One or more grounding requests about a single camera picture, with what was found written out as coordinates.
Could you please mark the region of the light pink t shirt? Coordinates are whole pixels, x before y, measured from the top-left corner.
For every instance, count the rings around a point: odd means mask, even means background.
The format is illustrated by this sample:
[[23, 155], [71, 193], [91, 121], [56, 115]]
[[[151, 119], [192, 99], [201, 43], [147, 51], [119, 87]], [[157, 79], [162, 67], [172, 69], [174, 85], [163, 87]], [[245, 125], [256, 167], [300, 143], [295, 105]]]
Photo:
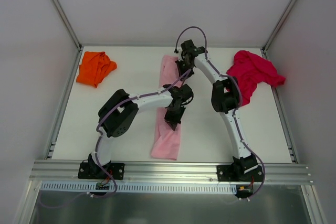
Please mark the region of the light pink t shirt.
[[[179, 78], [176, 66], [178, 57], [165, 55], [161, 61], [159, 87], [165, 84], [172, 84]], [[176, 130], [170, 128], [165, 122], [165, 108], [158, 108], [156, 111], [156, 123], [154, 133], [154, 145], [151, 150], [151, 157], [156, 159], [177, 160], [181, 143], [181, 127]]]

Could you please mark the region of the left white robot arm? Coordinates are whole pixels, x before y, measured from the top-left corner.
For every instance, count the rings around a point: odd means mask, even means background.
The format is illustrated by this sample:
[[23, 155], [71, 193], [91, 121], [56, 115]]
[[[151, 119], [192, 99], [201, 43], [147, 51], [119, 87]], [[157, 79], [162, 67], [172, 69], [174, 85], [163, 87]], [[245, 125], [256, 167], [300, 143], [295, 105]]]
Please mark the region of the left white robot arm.
[[117, 90], [98, 112], [99, 123], [96, 128], [100, 136], [94, 151], [89, 154], [90, 173], [103, 178], [111, 165], [111, 142], [104, 137], [119, 137], [131, 126], [136, 115], [150, 109], [158, 109], [155, 137], [158, 142], [168, 139], [168, 151], [157, 158], [176, 159], [170, 150], [180, 141], [181, 120], [186, 106], [193, 100], [192, 89], [183, 84], [166, 84], [153, 93], [131, 97], [123, 89]]

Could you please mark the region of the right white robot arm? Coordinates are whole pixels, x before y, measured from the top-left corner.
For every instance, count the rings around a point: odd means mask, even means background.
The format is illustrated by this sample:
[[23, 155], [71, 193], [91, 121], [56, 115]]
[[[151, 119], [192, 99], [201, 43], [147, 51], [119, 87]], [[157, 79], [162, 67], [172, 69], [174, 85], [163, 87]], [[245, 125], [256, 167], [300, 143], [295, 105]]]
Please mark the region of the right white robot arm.
[[205, 47], [196, 47], [192, 40], [181, 44], [176, 62], [179, 74], [199, 69], [212, 84], [211, 104], [222, 117], [233, 147], [233, 163], [223, 171], [229, 181], [248, 181], [258, 175], [256, 155], [248, 146], [240, 123], [238, 109], [242, 101], [237, 81], [221, 73], [211, 62]]

